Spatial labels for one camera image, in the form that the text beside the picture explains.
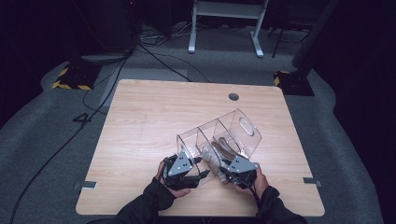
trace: black cable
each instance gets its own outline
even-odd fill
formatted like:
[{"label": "black cable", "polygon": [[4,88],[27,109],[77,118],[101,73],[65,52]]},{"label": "black cable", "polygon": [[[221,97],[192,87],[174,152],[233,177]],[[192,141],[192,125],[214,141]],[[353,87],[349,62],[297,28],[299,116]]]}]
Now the black cable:
[{"label": "black cable", "polygon": [[98,111],[100,110],[100,108],[102,108],[102,106],[105,104],[106,100],[110,96],[110,93],[113,91],[114,87],[116,86],[117,79],[120,76],[120,71],[121,71],[122,67],[124,66],[127,59],[128,58],[126,58],[122,62],[119,72],[117,73],[116,81],[113,83],[113,86],[111,87],[111,90],[110,90],[109,94],[107,95],[106,99],[99,105],[99,107],[93,112],[93,114],[87,119],[87,121],[83,122],[81,124],[81,126],[78,128],[78,130],[44,163],[44,165],[42,165],[40,167],[40,169],[35,173],[35,175],[32,177],[32,179],[30,179],[29,183],[25,186],[20,197],[18,198],[17,202],[15,203],[14,209],[12,210],[12,215],[11,215],[9,224],[12,224],[14,222],[14,218],[17,213],[18,206],[19,206],[21,199],[22,199],[23,195],[25,194],[26,190],[29,189],[29,187],[32,185],[32,183],[35,181],[35,179],[41,174],[41,172],[52,161],[52,159],[55,158],[79,134],[79,132],[81,132],[81,130],[85,127],[85,125],[87,125],[89,123],[88,120],[91,120],[93,118],[93,116],[95,116],[96,113],[98,113]]},{"label": "black cable", "polygon": [[[139,51],[139,52],[141,52],[141,53],[148,54],[148,53],[143,52],[143,51],[141,51],[141,50],[139,50],[139,49],[136,49],[136,50]],[[152,54],[159,55],[159,56],[163,56],[163,57],[172,57],[172,58],[181,60],[182,62],[187,63],[189,66],[191,66],[192,68],[194,68],[198,73],[200,73],[200,74],[202,75],[202,77],[204,77],[204,79],[205,79],[208,83],[212,83],[211,81],[209,81],[209,79],[207,79],[207,77],[204,75],[204,73],[202,73],[197,67],[195,67],[194,65],[192,65],[192,64],[189,63],[189,62],[187,62],[187,61],[184,60],[184,59],[180,59],[180,58],[178,58],[178,57],[176,57],[176,56],[168,55],[168,54],[160,54],[160,53],[152,53]]]},{"label": "black cable", "polygon": [[181,77],[186,78],[186,80],[188,80],[189,82],[192,82],[191,79],[183,76],[182,74],[180,74],[178,71],[176,71],[175,69],[169,67],[166,63],[164,63],[163,61],[161,61],[161,59],[157,58],[157,56],[155,56],[153,53],[151,53],[148,49],[146,49],[142,44],[137,43],[142,49],[144,49],[147,53],[149,53],[152,57],[154,57],[155,59],[157,59],[158,62],[160,62],[161,64],[163,64],[165,67],[167,67],[169,70],[171,70],[172,72],[180,75]]},{"label": "black cable", "polygon": [[[100,85],[102,82],[104,82],[106,79],[108,79],[109,77],[113,76],[114,72],[116,71],[116,68],[117,68],[119,65],[120,65],[120,62],[117,63],[117,65],[114,67],[114,69],[113,69],[113,71],[111,72],[110,75],[108,75],[107,77],[103,78],[100,82],[96,83],[93,87],[95,88],[96,86],[98,86],[98,85]],[[86,92],[85,92],[84,97],[82,98],[82,103],[83,103],[87,108],[89,108],[90,110],[93,110],[93,111],[94,111],[94,110],[95,110],[94,108],[92,108],[92,107],[90,107],[89,105],[85,104],[85,97],[87,96],[87,94],[88,94],[89,92],[90,92],[90,91],[86,91]],[[98,113],[103,114],[103,115],[107,115],[107,113],[102,112],[102,111],[99,111]]]},{"label": "black cable", "polygon": [[259,198],[259,196],[257,195],[256,190],[253,190],[253,188],[252,188],[250,185],[248,185],[247,183],[245,183],[245,182],[244,182],[243,180],[241,180],[240,178],[236,178],[236,180],[237,180],[238,182],[241,182],[243,185],[245,185],[245,186],[251,191],[251,193],[253,194],[254,199],[256,200],[257,206],[260,207],[260,198]]}]

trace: dark background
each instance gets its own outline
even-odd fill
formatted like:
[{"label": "dark background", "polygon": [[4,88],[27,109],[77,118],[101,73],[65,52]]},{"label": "dark background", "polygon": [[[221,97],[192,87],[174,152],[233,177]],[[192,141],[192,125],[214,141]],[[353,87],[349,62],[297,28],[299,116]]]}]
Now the dark background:
[{"label": "dark background", "polygon": [[[100,34],[100,25],[92,19],[90,3],[77,2],[81,11],[88,15],[88,23]],[[167,5],[162,8],[172,8],[173,16],[161,14],[158,18],[166,19],[166,24],[160,29],[169,30],[169,24],[189,19],[190,15],[178,12],[189,12],[180,7],[191,7],[191,2],[163,2]],[[122,3],[134,7],[133,16],[128,18],[130,25],[138,26],[142,20],[155,19],[152,15],[159,15],[155,12],[158,8],[148,10],[138,1]],[[63,0],[58,4],[70,24],[68,38],[79,54],[104,52],[73,2]],[[42,92],[40,80],[49,70],[67,61],[56,32],[63,27],[50,19],[46,8],[41,2],[26,0],[0,3],[0,127]],[[391,223],[396,198],[393,190],[396,171],[395,9],[391,1],[340,0],[311,52],[316,58],[313,68],[335,92],[334,114],[375,183],[386,223]]]}]

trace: yellow and black tape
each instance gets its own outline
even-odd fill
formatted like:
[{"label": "yellow and black tape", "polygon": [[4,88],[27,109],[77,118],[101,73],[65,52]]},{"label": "yellow and black tape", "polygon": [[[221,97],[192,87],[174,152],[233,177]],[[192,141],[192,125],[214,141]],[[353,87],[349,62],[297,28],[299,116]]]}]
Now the yellow and black tape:
[{"label": "yellow and black tape", "polygon": [[84,76],[76,76],[76,71],[73,71],[70,64],[67,64],[53,83],[52,88],[89,91],[93,89],[93,83],[94,79],[88,80]]},{"label": "yellow and black tape", "polygon": [[275,86],[282,88],[281,84],[280,84],[280,79],[279,79],[279,75],[281,74],[291,74],[291,72],[289,71],[277,71],[274,73],[274,82],[275,82]]}]

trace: transparent acrylic container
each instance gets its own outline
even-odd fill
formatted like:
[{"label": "transparent acrylic container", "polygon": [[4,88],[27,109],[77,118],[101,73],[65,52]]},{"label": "transparent acrylic container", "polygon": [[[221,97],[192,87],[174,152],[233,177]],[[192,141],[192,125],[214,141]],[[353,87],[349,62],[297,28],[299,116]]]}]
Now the transparent acrylic container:
[{"label": "transparent acrylic container", "polygon": [[[231,160],[232,155],[240,155],[249,159],[261,140],[262,135],[259,130],[240,109],[235,109],[229,114],[179,134],[177,136],[177,152],[185,150],[191,159],[193,168],[189,175],[197,175],[204,169],[212,171],[212,174],[200,181],[200,186],[215,176],[218,176],[220,181],[225,184],[227,182],[225,176],[219,171],[220,166],[226,167],[223,160]],[[221,153],[214,147],[215,144],[217,146],[221,144],[230,150],[227,153]],[[198,157],[203,160],[195,163],[194,158]]]}]

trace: wooden table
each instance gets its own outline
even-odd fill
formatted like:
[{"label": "wooden table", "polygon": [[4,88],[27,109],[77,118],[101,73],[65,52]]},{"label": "wooden table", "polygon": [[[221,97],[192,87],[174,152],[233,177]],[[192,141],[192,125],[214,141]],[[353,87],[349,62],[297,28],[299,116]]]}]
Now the wooden table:
[{"label": "wooden table", "polygon": [[[237,93],[239,100],[229,99]],[[119,82],[78,199],[81,215],[113,215],[143,192],[159,162],[177,153],[177,134],[241,109],[262,134],[250,158],[294,213],[324,214],[299,137],[277,87],[124,79]],[[161,216],[253,217],[253,198],[214,178],[175,200]]]}]

